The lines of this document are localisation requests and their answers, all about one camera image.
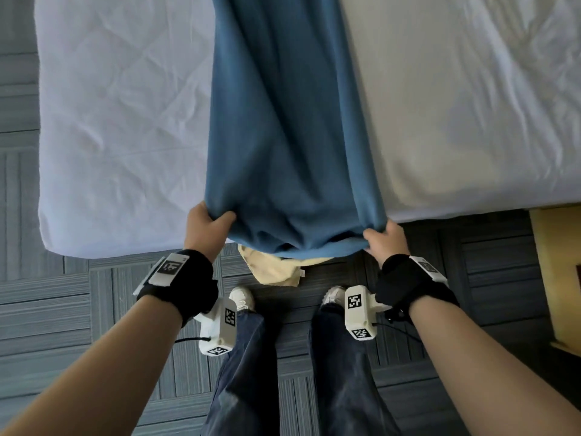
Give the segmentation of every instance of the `pant leg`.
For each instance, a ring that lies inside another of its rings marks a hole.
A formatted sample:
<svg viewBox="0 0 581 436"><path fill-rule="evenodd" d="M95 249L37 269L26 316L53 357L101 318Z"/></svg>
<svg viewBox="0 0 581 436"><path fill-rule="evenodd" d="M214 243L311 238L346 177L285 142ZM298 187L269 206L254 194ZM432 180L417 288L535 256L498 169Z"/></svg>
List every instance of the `pant leg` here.
<svg viewBox="0 0 581 436"><path fill-rule="evenodd" d="M202 435L279 434L277 352L264 317L242 310Z"/></svg>
<svg viewBox="0 0 581 436"><path fill-rule="evenodd" d="M322 435L399 435L379 395L365 343L345 329L345 311L323 305L309 333Z"/></svg>

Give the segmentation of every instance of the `black wristband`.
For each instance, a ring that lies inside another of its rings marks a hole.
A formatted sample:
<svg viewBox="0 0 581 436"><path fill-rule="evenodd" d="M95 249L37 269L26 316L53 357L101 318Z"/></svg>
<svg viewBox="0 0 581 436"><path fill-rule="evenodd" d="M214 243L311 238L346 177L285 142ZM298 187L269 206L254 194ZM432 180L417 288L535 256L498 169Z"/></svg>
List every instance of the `black wristband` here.
<svg viewBox="0 0 581 436"><path fill-rule="evenodd" d="M411 322L410 306L424 295L460 306L448 286L432 280L432 277L406 254L393 255L383 263L375 286L375 294L378 302L392 307L385 312L385 317L390 321Z"/></svg>
<svg viewBox="0 0 581 436"><path fill-rule="evenodd" d="M218 282L212 279L212 263L201 252L185 249L178 254L190 258L176 274L170 286L145 284L137 296L153 295L173 304L182 316L182 327L200 312L209 312L218 298Z"/></svg>

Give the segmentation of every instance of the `white fabric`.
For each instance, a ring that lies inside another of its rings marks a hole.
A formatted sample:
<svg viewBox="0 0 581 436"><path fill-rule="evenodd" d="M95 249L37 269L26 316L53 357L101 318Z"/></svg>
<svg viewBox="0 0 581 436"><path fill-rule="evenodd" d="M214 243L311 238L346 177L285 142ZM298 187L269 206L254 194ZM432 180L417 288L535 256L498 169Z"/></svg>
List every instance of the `white fabric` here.
<svg viewBox="0 0 581 436"><path fill-rule="evenodd" d="M342 3L390 217L581 201L581 0ZM45 246L179 248L205 186L212 1L36 0L35 20Z"/></svg>

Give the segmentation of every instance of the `white sneaker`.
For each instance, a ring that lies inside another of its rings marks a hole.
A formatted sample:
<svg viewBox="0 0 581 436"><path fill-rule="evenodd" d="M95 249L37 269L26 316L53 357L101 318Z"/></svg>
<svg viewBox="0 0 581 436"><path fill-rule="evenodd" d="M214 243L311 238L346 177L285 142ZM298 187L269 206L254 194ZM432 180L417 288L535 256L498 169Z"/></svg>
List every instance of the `white sneaker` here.
<svg viewBox="0 0 581 436"><path fill-rule="evenodd" d="M236 310L241 311L242 309L248 309L252 312L254 310L254 297L252 296L252 292L246 289L244 286L236 286L230 292L229 299L236 303Z"/></svg>
<svg viewBox="0 0 581 436"><path fill-rule="evenodd" d="M323 304L336 303L342 308L345 307L345 288L333 286L323 297Z"/></svg>

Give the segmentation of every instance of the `person's left hand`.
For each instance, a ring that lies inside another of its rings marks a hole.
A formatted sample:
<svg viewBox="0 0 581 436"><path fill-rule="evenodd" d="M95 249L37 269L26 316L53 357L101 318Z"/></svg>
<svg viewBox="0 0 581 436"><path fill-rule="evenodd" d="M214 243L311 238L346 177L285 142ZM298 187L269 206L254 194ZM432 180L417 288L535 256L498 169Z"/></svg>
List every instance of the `person's left hand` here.
<svg viewBox="0 0 581 436"><path fill-rule="evenodd" d="M206 202L200 202L189 211L184 249L199 251L209 261L214 262L224 246L230 227L235 220L236 214L233 211L228 211L212 221L208 214Z"/></svg>

